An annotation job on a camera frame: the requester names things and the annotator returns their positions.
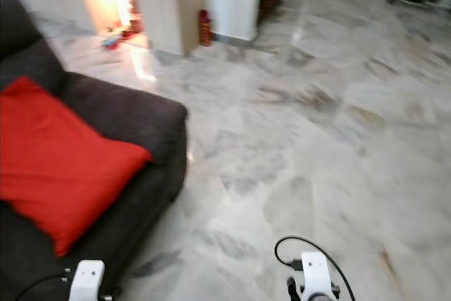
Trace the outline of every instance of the wire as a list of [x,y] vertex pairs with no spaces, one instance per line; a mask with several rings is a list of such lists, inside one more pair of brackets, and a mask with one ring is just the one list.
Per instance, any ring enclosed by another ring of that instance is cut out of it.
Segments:
[[22,290],[19,295],[16,296],[14,301],[19,301],[30,289],[35,287],[36,285],[39,285],[40,283],[43,283],[44,281],[51,280],[53,278],[64,278],[65,274],[58,274],[58,275],[49,275],[45,276],[44,278],[40,278],[39,280],[36,280],[34,283],[29,285],[26,289]]
[[338,266],[338,264],[332,259],[332,257],[330,257],[330,255],[329,255],[325,250],[323,250],[321,247],[319,247],[315,242],[310,241],[310,240],[308,240],[308,239],[306,239],[306,238],[303,238],[302,236],[297,236],[297,235],[284,236],[284,237],[281,238],[281,239],[276,243],[276,245],[274,246],[274,255],[276,256],[276,259],[277,259],[281,264],[284,264],[284,265],[286,265],[286,266],[291,267],[291,263],[290,263],[290,262],[285,262],[285,261],[283,261],[283,260],[279,257],[279,254],[278,254],[278,251],[277,251],[279,245],[280,245],[282,242],[284,242],[284,241],[286,241],[286,240],[290,240],[290,239],[304,241],[304,242],[308,243],[309,245],[315,247],[315,248],[316,248],[317,250],[319,250],[321,253],[323,253],[323,254],[327,257],[327,259],[332,263],[332,265],[335,267],[335,269],[337,269],[337,272],[340,274],[341,278],[343,279],[343,282],[345,282],[346,289],[347,289],[347,291],[348,291],[349,294],[350,294],[351,300],[352,300],[352,301],[355,301],[354,293],[352,292],[351,285],[349,284],[349,282],[347,282],[347,279],[346,279],[345,274],[342,272],[342,270],[340,269],[340,267]]

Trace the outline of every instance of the furniture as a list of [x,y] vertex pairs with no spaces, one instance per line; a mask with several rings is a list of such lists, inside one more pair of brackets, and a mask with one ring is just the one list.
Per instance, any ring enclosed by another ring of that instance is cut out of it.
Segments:
[[[44,276],[73,270],[81,259],[105,262],[101,292],[108,294],[140,239],[183,185],[187,110],[156,95],[64,71],[20,2],[0,0],[0,90],[20,75],[29,75],[102,135],[147,148],[154,162],[128,183],[64,257],[54,254],[48,235],[0,202],[0,300],[13,300]],[[68,291],[68,284],[47,281],[24,300],[65,301]]]

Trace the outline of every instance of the fire extinguisher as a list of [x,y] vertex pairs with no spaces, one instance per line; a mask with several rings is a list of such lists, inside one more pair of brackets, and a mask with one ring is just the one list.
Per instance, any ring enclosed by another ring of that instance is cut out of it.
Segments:
[[199,11],[199,42],[203,46],[211,45],[210,18],[206,10]]

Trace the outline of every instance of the white robot part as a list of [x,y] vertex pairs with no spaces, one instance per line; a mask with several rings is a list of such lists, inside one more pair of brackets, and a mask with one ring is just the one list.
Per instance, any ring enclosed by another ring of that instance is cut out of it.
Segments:
[[305,285],[301,301],[311,301],[325,296],[332,301],[337,301],[332,293],[329,268],[324,254],[321,252],[303,252],[301,258]]
[[78,263],[69,301],[97,301],[105,264],[101,260],[82,260]]

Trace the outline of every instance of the red throw pillow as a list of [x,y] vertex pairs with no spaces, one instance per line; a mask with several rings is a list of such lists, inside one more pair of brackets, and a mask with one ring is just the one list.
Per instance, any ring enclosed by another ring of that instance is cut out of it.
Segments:
[[102,137],[28,77],[0,94],[0,199],[49,234],[58,256],[151,159]]

